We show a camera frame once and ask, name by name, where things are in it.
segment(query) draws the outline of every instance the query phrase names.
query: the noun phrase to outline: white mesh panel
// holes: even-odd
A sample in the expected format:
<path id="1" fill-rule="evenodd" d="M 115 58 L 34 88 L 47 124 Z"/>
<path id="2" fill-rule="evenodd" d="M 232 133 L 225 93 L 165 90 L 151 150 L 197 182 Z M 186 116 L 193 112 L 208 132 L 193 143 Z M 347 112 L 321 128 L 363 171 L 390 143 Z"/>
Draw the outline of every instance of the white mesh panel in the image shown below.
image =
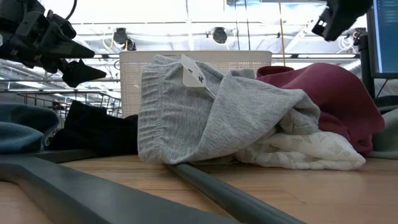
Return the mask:
<path id="1" fill-rule="evenodd" d="M 229 70 L 271 65 L 272 54 L 267 51 L 172 51 L 123 52 L 120 54 L 120 79 L 123 118 L 138 114 L 141 103 L 141 75 L 144 67 L 155 55 L 180 59 L 181 54 L 205 62 L 222 73 Z"/>

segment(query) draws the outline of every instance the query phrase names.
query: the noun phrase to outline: clothing tag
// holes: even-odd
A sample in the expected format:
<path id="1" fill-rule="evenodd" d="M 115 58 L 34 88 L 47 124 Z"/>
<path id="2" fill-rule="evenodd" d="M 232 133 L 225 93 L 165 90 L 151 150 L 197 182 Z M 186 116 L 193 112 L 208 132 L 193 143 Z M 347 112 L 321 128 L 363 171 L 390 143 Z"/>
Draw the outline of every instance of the clothing tag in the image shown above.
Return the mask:
<path id="1" fill-rule="evenodd" d="M 186 55 L 181 55 L 181 64 L 184 67 L 182 75 L 182 83 L 186 87 L 192 88 L 206 88 L 213 98 L 216 96 L 209 90 L 206 85 L 206 76 L 200 70 L 194 60 L 188 58 Z"/>

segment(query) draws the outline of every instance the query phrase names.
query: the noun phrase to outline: computer monitor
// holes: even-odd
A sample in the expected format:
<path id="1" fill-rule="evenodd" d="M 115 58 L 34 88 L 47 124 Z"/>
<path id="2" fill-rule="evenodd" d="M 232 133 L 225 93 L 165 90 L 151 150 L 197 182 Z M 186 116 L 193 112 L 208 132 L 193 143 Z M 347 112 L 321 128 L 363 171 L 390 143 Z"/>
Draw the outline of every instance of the computer monitor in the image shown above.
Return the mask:
<path id="1" fill-rule="evenodd" d="M 398 0 L 374 0 L 368 37 L 372 76 L 398 78 Z"/>

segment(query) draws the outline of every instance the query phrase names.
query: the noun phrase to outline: table surface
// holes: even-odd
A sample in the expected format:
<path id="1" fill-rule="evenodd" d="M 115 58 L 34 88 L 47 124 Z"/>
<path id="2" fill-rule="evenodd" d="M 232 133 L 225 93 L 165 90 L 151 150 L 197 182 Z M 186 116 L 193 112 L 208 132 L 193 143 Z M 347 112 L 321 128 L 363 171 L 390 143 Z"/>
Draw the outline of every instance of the table surface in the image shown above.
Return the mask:
<path id="1" fill-rule="evenodd" d="M 63 164 L 207 212 L 229 215 L 163 165 L 118 156 Z M 247 164 L 201 170 L 309 223 L 395 223 L 398 161 L 368 159 L 357 171 L 286 170 Z M 51 223 L 19 189 L 0 182 L 2 223 Z"/>

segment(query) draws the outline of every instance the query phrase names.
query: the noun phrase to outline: teal fabric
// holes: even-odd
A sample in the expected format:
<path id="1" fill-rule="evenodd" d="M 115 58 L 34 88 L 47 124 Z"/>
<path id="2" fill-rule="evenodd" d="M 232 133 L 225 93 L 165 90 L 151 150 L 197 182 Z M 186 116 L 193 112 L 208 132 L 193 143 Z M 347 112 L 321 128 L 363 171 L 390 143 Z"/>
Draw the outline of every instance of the teal fabric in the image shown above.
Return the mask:
<path id="1" fill-rule="evenodd" d="M 52 110 L 0 103 L 0 154 L 39 151 L 58 125 Z"/>
<path id="2" fill-rule="evenodd" d="M 383 118 L 386 126 L 373 136 L 373 152 L 369 157 L 398 159 L 398 109 L 384 114 Z"/>

